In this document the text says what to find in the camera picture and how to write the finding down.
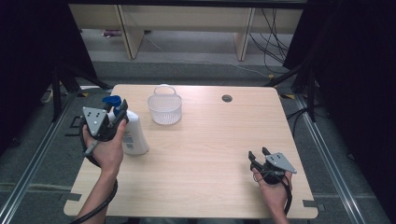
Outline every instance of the background table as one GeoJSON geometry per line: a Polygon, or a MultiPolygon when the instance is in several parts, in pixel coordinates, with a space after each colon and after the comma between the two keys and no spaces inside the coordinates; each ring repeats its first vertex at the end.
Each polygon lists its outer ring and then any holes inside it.
{"type": "MultiPolygon", "coordinates": [[[[155,86],[118,85],[113,94],[126,99],[141,118],[150,150],[125,155],[119,190],[109,216],[126,217],[270,217],[249,170],[251,150],[264,162],[262,147],[282,152],[297,169],[293,176],[291,218],[314,218],[304,168],[291,137],[276,90],[259,87],[175,86],[183,99],[182,118],[171,126],[155,123],[147,99],[155,86]],[[222,101],[231,95],[230,103],[222,101]]],[[[64,211],[75,216],[87,199],[100,169],[82,163],[64,211]]]]}

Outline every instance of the blue pump nozzle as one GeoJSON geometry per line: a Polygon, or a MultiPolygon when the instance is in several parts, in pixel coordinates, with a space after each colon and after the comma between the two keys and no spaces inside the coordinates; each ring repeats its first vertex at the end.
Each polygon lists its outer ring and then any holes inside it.
{"type": "Polygon", "coordinates": [[[121,98],[118,95],[107,96],[102,99],[102,102],[114,106],[113,113],[117,116],[120,113],[121,98]]]}

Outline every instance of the basket handle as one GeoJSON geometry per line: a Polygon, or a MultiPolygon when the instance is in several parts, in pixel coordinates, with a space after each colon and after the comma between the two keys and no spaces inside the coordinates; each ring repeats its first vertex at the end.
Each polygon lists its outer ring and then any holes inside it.
{"type": "Polygon", "coordinates": [[[176,95],[176,90],[175,88],[173,88],[172,86],[169,86],[168,84],[161,84],[158,85],[155,89],[154,89],[154,95],[161,95],[160,93],[157,93],[157,89],[159,88],[169,88],[172,89],[174,91],[174,93],[172,93],[172,95],[176,95]]]}

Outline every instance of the bottle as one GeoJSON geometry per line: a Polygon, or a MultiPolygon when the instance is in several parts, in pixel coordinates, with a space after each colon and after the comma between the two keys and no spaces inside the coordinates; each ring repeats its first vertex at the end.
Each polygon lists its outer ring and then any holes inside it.
{"type": "MultiPolygon", "coordinates": [[[[113,105],[113,112],[108,113],[108,118],[113,120],[120,113],[121,98],[118,95],[107,96],[102,100],[113,105]]],[[[143,135],[139,116],[136,113],[126,111],[129,122],[125,127],[125,135],[122,137],[122,149],[129,155],[142,155],[149,151],[149,144],[143,135]]]]}

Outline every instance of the basket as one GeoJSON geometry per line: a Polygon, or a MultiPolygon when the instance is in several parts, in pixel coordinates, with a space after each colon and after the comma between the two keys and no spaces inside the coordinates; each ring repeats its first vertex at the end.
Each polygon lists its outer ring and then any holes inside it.
{"type": "Polygon", "coordinates": [[[152,119],[159,124],[174,124],[181,118],[181,97],[175,88],[162,84],[154,89],[154,94],[148,98],[148,108],[152,119]],[[160,88],[168,88],[173,93],[158,93],[160,88]]]}

